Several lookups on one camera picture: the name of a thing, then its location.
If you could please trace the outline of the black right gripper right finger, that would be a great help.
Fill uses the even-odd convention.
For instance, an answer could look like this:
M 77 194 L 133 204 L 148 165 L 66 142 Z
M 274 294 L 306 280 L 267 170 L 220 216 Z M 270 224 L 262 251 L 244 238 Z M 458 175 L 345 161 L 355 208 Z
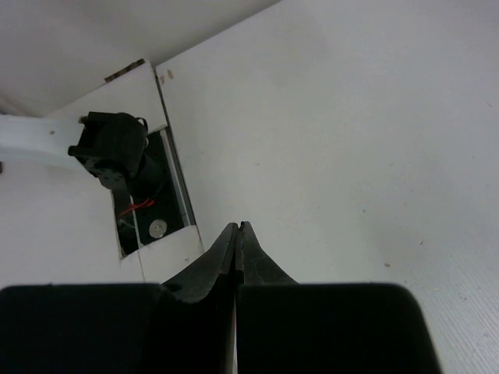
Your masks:
M 421 308 L 387 283 L 299 284 L 242 223 L 235 251 L 241 373 L 439 373 Z

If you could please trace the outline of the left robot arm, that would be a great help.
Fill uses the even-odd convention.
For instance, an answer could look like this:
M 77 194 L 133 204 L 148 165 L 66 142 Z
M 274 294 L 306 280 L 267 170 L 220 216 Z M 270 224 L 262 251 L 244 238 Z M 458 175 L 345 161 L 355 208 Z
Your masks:
M 153 197 L 165 183 L 144 149 L 148 124 L 91 112 L 75 125 L 6 116 L 1 143 L 22 155 L 58 146 L 106 189 Z M 4 373 L 229 373 L 233 368 L 236 224 L 163 284 L 22 285 L 1 292 Z

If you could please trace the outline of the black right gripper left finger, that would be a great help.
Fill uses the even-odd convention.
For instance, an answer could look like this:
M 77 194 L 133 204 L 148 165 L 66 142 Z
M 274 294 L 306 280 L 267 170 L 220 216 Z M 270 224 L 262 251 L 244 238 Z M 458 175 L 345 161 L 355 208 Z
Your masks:
M 161 284 L 4 288 L 2 372 L 230 373 L 237 235 Z

